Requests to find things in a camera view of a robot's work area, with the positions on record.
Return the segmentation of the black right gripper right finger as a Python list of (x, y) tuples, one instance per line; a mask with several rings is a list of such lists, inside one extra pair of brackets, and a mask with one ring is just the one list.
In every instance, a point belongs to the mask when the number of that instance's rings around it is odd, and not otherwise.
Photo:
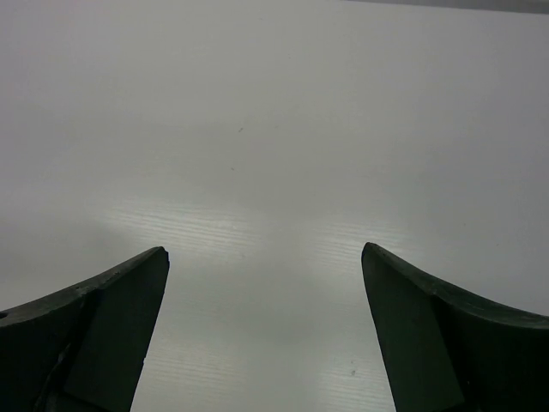
[(398, 411), (546, 411), (548, 318), (425, 273), (380, 245), (361, 263)]

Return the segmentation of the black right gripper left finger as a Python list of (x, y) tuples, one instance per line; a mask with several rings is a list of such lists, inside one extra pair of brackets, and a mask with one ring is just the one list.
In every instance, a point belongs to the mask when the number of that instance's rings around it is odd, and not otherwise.
[(168, 272), (158, 246), (3, 310), (1, 409), (130, 410)]

